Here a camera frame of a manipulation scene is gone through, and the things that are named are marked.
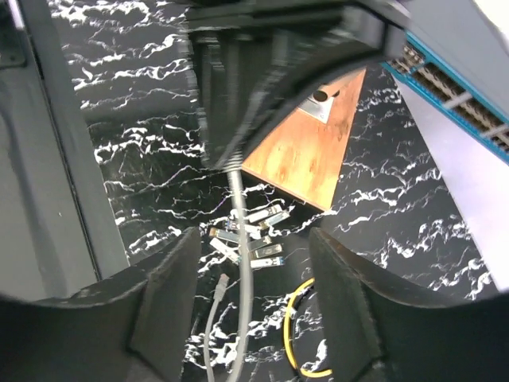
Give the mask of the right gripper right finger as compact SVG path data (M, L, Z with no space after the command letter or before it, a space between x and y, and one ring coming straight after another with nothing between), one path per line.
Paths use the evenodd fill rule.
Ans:
M507 293L453 300L319 228L310 232L309 251L334 380L507 380Z

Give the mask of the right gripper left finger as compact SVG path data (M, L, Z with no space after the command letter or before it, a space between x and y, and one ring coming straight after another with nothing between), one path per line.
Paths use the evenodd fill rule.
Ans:
M178 381L200 232L70 298L1 300L4 381Z

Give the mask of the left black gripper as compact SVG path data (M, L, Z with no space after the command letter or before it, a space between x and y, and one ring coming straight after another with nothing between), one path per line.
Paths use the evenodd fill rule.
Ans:
M202 161L246 159L320 87L402 55L400 1L189 1L185 55Z

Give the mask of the teal network switch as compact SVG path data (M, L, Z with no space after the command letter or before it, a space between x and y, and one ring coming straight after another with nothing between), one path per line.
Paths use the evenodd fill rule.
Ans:
M411 21L395 79L508 161L508 44L474 1L403 1Z

